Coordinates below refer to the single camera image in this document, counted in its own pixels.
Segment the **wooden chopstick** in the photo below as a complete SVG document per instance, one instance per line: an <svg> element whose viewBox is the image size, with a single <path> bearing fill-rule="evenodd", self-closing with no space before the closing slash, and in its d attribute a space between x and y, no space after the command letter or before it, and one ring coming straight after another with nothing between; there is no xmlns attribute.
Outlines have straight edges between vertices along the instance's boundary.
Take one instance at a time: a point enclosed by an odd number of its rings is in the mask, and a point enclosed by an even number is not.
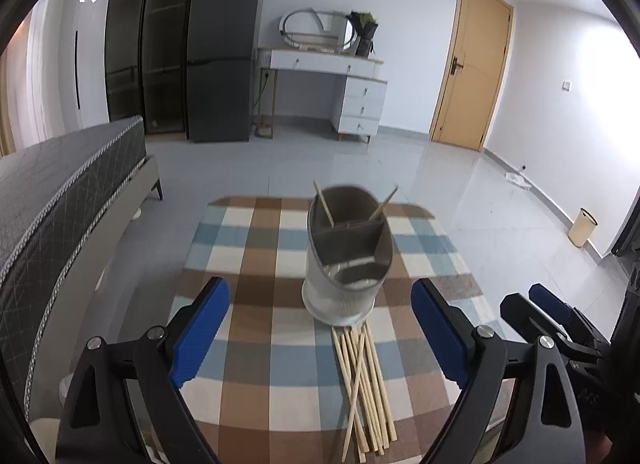
<svg viewBox="0 0 640 464"><path fill-rule="evenodd" d="M390 410L390 400L388 400L388 395L387 395L387 390L386 390L386 386L385 386L385 380L384 380L382 369L381 369L380 360L378 360L378 351L376 351L376 346L375 346L375 342L373 340L373 336L372 336L372 333L371 333L371 328L369 326L369 323L368 322L366 322L366 323L367 323L368 328L369 328L369 333L370 333L370 335L372 337L373 358L374 358L374 363L375 363L375 369L378 371L378 381L380 382L382 402L383 402L384 411L385 411L385 415L386 415L386 426L387 426L387 430L388 430L388 439L390 440L390 444L391 444L393 441L397 440L396 427L395 427L395 423L394 423L394 419L393 419L392 410Z"/></svg>
<svg viewBox="0 0 640 464"><path fill-rule="evenodd" d="M368 450L367 439L366 436L363 435L362 431L358 398L354 395L355 380L352 376L352 367L350 366L346 339L343 334L337 332L336 328L332 329L332 337L348 399L347 424L343 444L342 461L346 461L348 446L353 442L357 455L357 462L364 463L366 462L366 451Z"/></svg>
<svg viewBox="0 0 640 464"><path fill-rule="evenodd" d="M382 215L384 207L390 202L390 200L394 197L394 195L397 193L397 191L398 191L398 185L395 185L394 189L390 192L390 194L388 194L382 200L382 202L380 202L378 204L378 207L375 208L375 211L373 213L371 213L371 216L368 218L368 221L376 220L376 219L378 219L379 216Z"/></svg>
<svg viewBox="0 0 640 464"><path fill-rule="evenodd" d="M368 390L364 343L352 328L340 328L333 334L338 365L343 377L348 406L342 460L353 442L358 463L366 462L370 452L378 450L378 435Z"/></svg>
<svg viewBox="0 0 640 464"><path fill-rule="evenodd" d="M324 210L324 213L326 214L326 217L329 220L329 224L333 228L334 225L335 225L335 222L334 222L331 210L329 209L329 205L326 202L326 198L323 195L322 188L320 187L320 184L315 179L314 179L314 189L317 192L317 196L318 196L319 202L320 202L320 204L321 204L321 206L322 206L322 208Z"/></svg>
<svg viewBox="0 0 640 464"><path fill-rule="evenodd" d="M361 373L361 369L362 369L362 360L358 361L358 364L357 364L356 368L354 368L352 366L352 360L350 360L350 356L349 356L349 361L350 361L350 366L352 367L352 376L354 377L354 380L355 380L354 395L358 398L358 406L359 406L360 373Z"/></svg>
<svg viewBox="0 0 640 464"><path fill-rule="evenodd" d="M367 418L367 428L370 432L370 439L372 441L373 450L375 450L377 454L383 455L384 451L383 453L380 453L380 432L378 431L378 419L375 415L372 389L369 380L370 375L368 370L367 351L364 347L362 347L362 350L359 350L360 340L362 340L363 337L359 334L359 329L356 327L349 328L349 330L345 332L345 336L347 338L347 346L349 350L350 360L352 360L352 366L356 368L358 361L362 360L362 369L360 373L360 390L363 412L364 416Z"/></svg>
<svg viewBox="0 0 640 464"><path fill-rule="evenodd" d="M378 381L378 371L375 369L375 363L373 358L373 343L372 337L369 333L369 328L366 322L362 322L359 326L359 334L364 338L364 348L367 351L367 358L369 363L369 380L372 389L373 404L375 408L375 415L378 419L378 431L380 432L380 453L390 447L390 440L388 439L388 430L386 426L386 415L382 402L382 395L380 389L380 382Z"/></svg>

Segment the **beige waste bin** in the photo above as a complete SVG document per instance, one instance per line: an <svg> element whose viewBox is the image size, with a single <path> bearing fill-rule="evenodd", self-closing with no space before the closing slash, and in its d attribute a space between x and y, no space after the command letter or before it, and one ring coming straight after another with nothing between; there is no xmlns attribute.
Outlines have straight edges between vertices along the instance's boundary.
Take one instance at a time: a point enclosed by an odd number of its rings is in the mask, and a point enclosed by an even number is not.
<svg viewBox="0 0 640 464"><path fill-rule="evenodd" d="M588 242L590 235L597 228L598 221L585 208L581 208L579 213L567 232L568 239L578 248L582 248Z"/></svg>

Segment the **checkered table cloth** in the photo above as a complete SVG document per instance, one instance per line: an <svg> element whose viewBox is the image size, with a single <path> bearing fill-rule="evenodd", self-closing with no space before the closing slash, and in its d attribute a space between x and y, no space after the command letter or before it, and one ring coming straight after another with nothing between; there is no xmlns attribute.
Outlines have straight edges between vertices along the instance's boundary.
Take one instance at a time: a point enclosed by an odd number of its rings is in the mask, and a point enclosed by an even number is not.
<svg viewBox="0 0 640 464"><path fill-rule="evenodd" d="M181 393L225 463L416 463L459 395L414 314L420 279L475 325L496 328L457 248L410 204L363 204L365 239L333 247L336 211L303 198L230 196L195 231L174 307L214 277L229 301Z"/></svg>

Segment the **white paper on floor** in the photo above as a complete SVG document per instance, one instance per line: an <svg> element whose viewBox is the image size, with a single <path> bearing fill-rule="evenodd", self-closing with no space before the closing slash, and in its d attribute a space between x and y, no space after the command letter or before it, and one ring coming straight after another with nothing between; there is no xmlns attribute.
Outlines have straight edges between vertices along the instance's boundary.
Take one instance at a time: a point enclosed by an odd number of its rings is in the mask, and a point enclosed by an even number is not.
<svg viewBox="0 0 640 464"><path fill-rule="evenodd" d="M514 187L519 187L526 191L532 187L523 176L516 172L506 172L504 174L504 179L506 179L506 182L514 185Z"/></svg>

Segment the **grey utensil holder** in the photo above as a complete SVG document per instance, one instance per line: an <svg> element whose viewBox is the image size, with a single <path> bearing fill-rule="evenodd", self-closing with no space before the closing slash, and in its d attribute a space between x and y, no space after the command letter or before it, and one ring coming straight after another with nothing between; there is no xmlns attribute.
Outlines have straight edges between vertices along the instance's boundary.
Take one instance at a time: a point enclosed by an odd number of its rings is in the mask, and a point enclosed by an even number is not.
<svg viewBox="0 0 640 464"><path fill-rule="evenodd" d="M307 213L303 304L322 323L354 326L372 311L390 274L392 233L384 210L368 221L380 201L363 187L337 185L322 192L335 225L330 226L316 192Z"/></svg>

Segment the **grey mattress bed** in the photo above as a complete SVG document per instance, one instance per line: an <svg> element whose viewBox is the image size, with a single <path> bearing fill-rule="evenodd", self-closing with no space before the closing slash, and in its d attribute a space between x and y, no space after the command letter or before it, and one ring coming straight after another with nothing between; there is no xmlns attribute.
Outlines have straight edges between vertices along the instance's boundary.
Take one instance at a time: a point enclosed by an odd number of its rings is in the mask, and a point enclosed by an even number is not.
<svg viewBox="0 0 640 464"><path fill-rule="evenodd" d="M53 288L110 197L146 158L139 117L29 146L1 161L1 355L18 396Z"/></svg>

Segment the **white dressing table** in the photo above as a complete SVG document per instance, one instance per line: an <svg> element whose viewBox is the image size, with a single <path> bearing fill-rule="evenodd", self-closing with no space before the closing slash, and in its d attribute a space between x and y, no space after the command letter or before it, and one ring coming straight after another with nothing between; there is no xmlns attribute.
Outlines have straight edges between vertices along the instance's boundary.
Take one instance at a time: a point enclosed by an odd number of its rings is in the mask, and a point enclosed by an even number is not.
<svg viewBox="0 0 640 464"><path fill-rule="evenodd" d="M279 117L329 120L341 139L378 134L387 81L376 58L284 48L258 51L258 137L273 138Z"/></svg>

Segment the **yellow wooden door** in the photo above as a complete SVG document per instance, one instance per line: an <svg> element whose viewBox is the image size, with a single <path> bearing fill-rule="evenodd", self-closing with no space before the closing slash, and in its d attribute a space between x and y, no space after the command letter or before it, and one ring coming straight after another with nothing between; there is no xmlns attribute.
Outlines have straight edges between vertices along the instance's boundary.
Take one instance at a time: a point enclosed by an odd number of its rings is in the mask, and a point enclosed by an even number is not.
<svg viewBox="0 0 640 464"><path fill-rule="evenodd" d="M479 151L501 89L513 8L503 0L457 0L430 139Z"/></svg>

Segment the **white wardrobe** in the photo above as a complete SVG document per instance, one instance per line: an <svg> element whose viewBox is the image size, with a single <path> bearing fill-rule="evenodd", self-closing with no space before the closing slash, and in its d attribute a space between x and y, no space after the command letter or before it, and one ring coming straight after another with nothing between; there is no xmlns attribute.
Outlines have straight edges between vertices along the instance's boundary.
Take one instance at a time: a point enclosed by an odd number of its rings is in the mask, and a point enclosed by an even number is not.
<svg viewBox="0 0 640 464"><path fill-rule="evenodd" d="M55 90L64 133L108 121L104 43L108 0L50 0Z"/></svg>

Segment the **oval vanity mirror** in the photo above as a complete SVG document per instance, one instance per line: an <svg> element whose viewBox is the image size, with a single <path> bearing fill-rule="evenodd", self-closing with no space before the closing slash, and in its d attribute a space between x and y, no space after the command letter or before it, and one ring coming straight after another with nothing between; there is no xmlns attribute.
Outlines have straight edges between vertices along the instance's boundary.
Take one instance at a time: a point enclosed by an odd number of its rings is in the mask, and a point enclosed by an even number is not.
<svg viewBox="0 0 640 464"><path fill-rule="evenodd" d="M343 53L357 40L352 22L346 14L299 8L281 17L279 32L295 49Z"/></svg>

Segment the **dark grey refrigerator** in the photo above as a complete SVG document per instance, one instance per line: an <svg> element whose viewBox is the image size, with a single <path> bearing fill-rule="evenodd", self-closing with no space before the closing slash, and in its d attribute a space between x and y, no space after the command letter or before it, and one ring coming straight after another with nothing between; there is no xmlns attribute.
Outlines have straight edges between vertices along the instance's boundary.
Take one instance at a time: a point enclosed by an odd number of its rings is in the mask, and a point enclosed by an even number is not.
<svg viewBox="0 0 640 464"><path fill-rule="evenodd" d="M191 0L186 117L193 142L246 142L262 0Z"/></svg>

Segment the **black glass cabinet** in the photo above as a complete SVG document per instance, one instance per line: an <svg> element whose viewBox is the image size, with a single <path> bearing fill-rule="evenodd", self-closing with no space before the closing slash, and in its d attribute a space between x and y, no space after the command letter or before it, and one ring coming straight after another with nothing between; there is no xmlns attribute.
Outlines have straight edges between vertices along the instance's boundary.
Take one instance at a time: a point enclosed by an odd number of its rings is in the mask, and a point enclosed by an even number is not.
<svg viewBox="0 0 640 464"><path fill-rule="evenodd" d="M186 127L189 0L108 0L105 89L112 121L141 116L144 129Z"/></svg>

